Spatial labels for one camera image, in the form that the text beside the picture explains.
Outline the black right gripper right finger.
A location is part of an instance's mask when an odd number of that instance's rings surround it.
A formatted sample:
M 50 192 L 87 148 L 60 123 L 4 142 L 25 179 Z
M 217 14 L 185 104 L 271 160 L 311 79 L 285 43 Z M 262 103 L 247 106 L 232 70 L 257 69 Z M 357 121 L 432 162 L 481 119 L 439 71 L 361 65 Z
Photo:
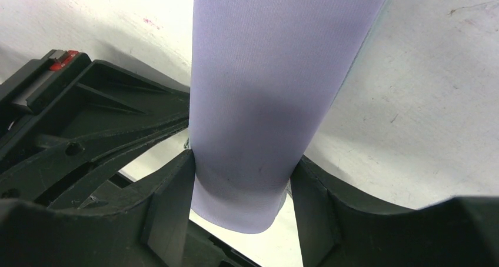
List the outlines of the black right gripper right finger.
M 497 266 L 498 198 L 459 196 L 413 210 L 303 157 L 291 190 L 304 266 Z

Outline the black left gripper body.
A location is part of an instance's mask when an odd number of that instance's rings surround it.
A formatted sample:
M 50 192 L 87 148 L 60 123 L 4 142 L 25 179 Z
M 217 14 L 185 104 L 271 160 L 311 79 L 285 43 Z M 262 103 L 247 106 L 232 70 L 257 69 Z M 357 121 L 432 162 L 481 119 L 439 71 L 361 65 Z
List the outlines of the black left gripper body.
M 25 124 L 36 118 L 91 63 L 86 53 L 52 49 L 1 84 L 1 171 L 27 155 L 16 149 Z

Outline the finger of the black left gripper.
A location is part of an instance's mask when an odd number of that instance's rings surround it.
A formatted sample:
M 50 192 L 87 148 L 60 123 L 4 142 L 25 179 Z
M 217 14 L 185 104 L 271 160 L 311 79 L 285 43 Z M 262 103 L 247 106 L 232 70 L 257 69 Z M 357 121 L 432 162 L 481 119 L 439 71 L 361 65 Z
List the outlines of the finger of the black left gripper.
M 110 148 L 97 156 L 84 157 L 82 165 L 44 191 L 35 203 L 51 209 L 83 207 L 87 198 L 122 167 L 187 126 L 187 121 L 172 121 L 93 141 L 93 145 Z
M 26 156 L 1 171 L 1 196 L 39 197 L 82 165 L 109 150 L 102 137 L 188 121 L 189 96 L 106 61 L 91 63 L 21 131 Z

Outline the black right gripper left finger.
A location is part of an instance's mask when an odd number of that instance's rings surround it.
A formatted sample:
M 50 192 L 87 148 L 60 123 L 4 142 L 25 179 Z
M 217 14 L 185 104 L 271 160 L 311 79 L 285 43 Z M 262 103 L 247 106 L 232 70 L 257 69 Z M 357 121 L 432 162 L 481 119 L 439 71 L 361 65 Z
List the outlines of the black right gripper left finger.
M 180 266 L 195 162 L 185 150 L 97 208 L 1 200 L 2 266 Z

